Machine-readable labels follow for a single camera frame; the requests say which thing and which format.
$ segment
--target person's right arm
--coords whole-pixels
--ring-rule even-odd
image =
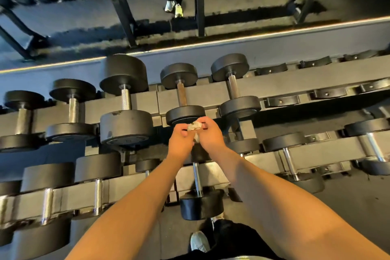
[[[197,121],[206,128],[198,130],[202,147],[291,259],[390,259],[315,196],[227,148],[212,119],[206,116]]]

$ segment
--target person's left arm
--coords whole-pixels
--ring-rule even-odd
[[[110,207],[88,229],[66,260],[131,260],[156,222],[176,174],[191,152],[195,131],[178,124],[167,158],[136,188]]]

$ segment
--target person's left hand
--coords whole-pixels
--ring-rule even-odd
[[[187,132],[188,124],[179,123],[175,125],[168,144],[168,157],[184,163],[194,145],[196,131]]]

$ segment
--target forearm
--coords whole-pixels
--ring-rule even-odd
[[[355,259],[387,259],[387,254],[303,189],[228,148],[219,148],[210,156],[264,230],[293,259],[333,259],[351,253]],[[344,254],[349,244],[349,255]]]
[[[90,227],[67,260],[134,259],[152,230],[182,165],[182,160],[168,156]]]

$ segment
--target shoe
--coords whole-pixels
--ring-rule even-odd
[[[183,9],[181,8],[181,5],[177,4],[175,5],[175,18],[182,18],[183,17]]]
[[[219,220],[219,219],[224,219],[225,216],[223,213],[220,213],[218,216],[212,217],[211,223],[212,223],[212,229],[214,230],[214,222]]]
[[[167,1],[167,5],[165,6],[165,11],[167,13],[171,13],[173,11],[173,6],[175,6],[174,1]]]
[[[200,250],[204,253],[210,251],[210,244],[203,232],[197,231],[191,234],[191,251]]]

